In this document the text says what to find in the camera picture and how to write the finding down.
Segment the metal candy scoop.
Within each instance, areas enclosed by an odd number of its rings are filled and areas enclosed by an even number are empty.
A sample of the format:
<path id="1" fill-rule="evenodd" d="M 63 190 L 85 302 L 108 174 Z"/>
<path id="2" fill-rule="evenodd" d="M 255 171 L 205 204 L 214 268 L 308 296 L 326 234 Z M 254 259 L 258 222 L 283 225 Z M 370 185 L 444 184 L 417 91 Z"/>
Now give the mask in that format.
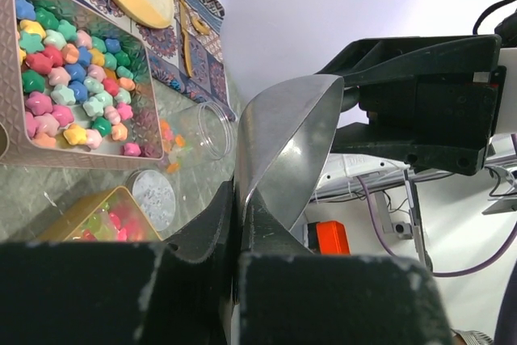
<path id="1" fill-rule="evenodd" d="M 275 84 L 245 107 L 234 173 L 243 221 L 263 208 L 290 229 L 317 186 L 337 129 L 340 76 L 317 74 Z"/>

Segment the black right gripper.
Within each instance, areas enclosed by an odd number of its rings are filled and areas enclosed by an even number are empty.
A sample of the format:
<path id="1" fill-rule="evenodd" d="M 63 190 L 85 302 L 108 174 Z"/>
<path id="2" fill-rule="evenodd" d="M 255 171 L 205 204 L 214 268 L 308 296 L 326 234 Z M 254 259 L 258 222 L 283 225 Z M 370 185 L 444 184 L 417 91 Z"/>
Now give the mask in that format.
<path id="1" fill-rule="evenodd" d="M 476 174 L 498 111 L 492 73 L 501 49 L 495 34 L 349 43 L 316 74 L 342 77 L 342 109 L 358 106 L 368 122 L 338 129 L 332 153 L 392 159 L 416 171 Z"/>

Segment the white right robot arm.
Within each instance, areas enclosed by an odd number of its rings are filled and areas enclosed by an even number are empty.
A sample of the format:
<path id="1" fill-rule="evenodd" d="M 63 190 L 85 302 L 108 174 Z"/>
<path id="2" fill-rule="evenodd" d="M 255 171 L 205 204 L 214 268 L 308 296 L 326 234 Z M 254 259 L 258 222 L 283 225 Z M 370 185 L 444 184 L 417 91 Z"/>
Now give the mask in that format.
<path id="1" fill-rule="evenodd" d="M 287 236 L 311 200 L 384 190 L 410 172 L 473 175 L 509 82 L 501 36 L 367 38 L 244 108 L 235 190 L 245 250 Z"/>

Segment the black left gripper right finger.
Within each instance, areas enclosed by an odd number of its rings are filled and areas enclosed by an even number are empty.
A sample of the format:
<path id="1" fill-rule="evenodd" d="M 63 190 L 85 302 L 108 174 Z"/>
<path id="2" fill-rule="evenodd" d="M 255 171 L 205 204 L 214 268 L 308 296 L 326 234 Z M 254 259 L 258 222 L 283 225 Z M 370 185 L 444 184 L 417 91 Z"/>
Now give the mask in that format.
<path id="1" fill-rule="evenodd" d="M 241 248 L 265 255 L 312 254 L 271 214 L 260 193 L 246 206 Z"/>

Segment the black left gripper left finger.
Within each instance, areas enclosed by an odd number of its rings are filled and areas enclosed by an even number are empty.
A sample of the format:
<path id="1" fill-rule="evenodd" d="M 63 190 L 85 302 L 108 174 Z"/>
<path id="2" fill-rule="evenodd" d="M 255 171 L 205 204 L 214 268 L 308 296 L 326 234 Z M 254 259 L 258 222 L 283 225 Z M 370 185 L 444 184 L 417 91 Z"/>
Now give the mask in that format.
<path id="1" fill-rule="evenodd" d="M 166 239 L 174 257 L 187 266 L 222 262 L 231 239 L 233 180 L 224 181 L 205 210 Z"/>

